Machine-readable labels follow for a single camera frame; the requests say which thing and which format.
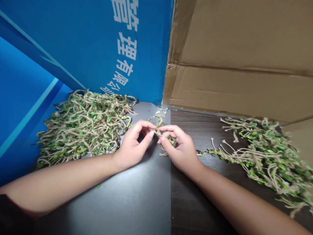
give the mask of right hand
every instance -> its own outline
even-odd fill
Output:
[[[204,164],[198,158],[192,138],[189,135],[176,125],[162,126],[159,130],[166,132],[160,136],[158,144],[162,144],[172,162],[179,170],[191,177],[193,173],[203,168]],[[174,148],[167,139],[169,135],[176,138],[179,144],[177,148]]]

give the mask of sleeve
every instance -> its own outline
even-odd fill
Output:
[[[0,195],[0,234],[32,234],[34,222],[7,195]]]

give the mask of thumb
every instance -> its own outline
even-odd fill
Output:
[[[143,152],[145,152],[149,146],[149,144],[152,141],[152,138],[154,136],[154,132],[149,132],[144,138],[143,140],[140,142],[140,144],[137,146],[139,147],[139,149]]]
[[[166,137],[161,136],[160,140],[163,148],[169,155],[173,154],[176,151],[174,146],[170,143],[170,141]]]

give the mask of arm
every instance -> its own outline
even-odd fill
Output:
[[[108,177],[136,165],[152,141],[156,126],[137,122],[127,133],[115,153],[79,159],[50,166],[23,176],[0,188],[32,217],[40,217],[104,181]],[[143,132],[141,143],[137,139]]]
[[[160,127],[161,143],[174,165],[193,180],[241,235],[311,234],[282,211],[205,166],[193,141],[177,126]],[[167,136],[176,138],[174,148]]]

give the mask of chinese character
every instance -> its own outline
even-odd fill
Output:
[[[114,94],[113,91],[111,91],[109,88],[105,87],[105,88],[100,88],[102,91],[106,92],[106,93],[109,93],[110,95]]]
[[[132,30],[132,26],[137,32],[137,25],[139,24],[139,19],[137,15],[138,0],[133,0],[130,3],[129,0],[111,0],[113,11],[114,11],[114,20],[117,22],[127,23],[127,29]]]
[[[133,68],[133,65],[130,64],[130,66],[127,64],[126,60],[124,60],[124,62],[120,61],[120,60],[117,60],[117,62],[120,63],[120,66],[119,65],[116,65],[116,67],[120,70],[122,70],[123,72],[125,73],[128,73],[127,75],[129,76],[131,72],[133,72],[132,68]]]
[[[128,82],[128,79],[126,77],[124,77],[123,75],[121,75],[119,72],[115,71],[116,74],[114,74],[114,78],[113,80],[116,80],[117,82],[119,82],[120,84],[122,84],[123,86]]]
[[[110,81],[110,83],[108,83],[108,85],[109,85],[112,89],[114,89],[114,90],[117,90],[117,91],[120,90],[120,87],[118,86],[117,83],[115,83],[115,85],[114,85],[114,83],[113,83],[112,81]]]
[[[128,58],[136,60],[137,40],[132,42],[130,37],[126,39],[125,37],[123,37],[123,34],[121,32],[119,32],[118,34],[120,35],[120,39],[122,41],[121,45],[121,41],[119,39],[117,40],[118,54],[120,55],[122,52],[122,55],[126,55]]]

